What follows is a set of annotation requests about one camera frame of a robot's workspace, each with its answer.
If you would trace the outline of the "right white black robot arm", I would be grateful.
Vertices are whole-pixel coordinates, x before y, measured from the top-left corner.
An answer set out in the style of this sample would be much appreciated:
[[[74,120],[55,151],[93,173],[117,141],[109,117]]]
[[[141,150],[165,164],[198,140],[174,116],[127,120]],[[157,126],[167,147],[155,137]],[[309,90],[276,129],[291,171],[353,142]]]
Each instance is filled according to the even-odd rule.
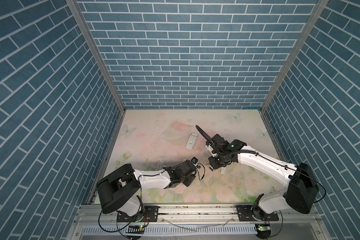
[[[304,163],[290,164],[263,154],[240,140],[226,141],[220,135],[205,137],[206,148],[211,153],[209,168],[218,170],[232,163],[240,163],[272,177],[283,189],[270,194],[260,194],[251,207],[255,218],[263,220],[274,212],[293,209],[309,214],[317,202],[321,184],[312,168]]]

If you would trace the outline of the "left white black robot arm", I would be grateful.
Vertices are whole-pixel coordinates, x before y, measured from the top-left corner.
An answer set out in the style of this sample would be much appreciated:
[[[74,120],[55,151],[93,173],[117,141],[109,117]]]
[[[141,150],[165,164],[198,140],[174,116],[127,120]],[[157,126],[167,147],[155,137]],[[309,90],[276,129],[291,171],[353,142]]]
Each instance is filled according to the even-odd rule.
[[[196,178],[198,159],[186,160],[174,167],[158,171],[135,170],[125,164],[103,177],[96,184],[102,213],[122,212],[129,217],[143,211],[139,190],[170,189],[180,184],[189,187]]]

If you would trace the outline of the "white remote control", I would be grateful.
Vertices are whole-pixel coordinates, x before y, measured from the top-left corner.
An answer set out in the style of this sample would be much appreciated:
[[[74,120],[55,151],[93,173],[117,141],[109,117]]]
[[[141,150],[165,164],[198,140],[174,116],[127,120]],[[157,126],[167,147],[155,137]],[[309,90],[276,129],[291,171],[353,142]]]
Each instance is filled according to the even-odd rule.
[[[192,150],[195,147],[197,139],[198,139],[198,134],[191,133],[185,145],[186,149]]]

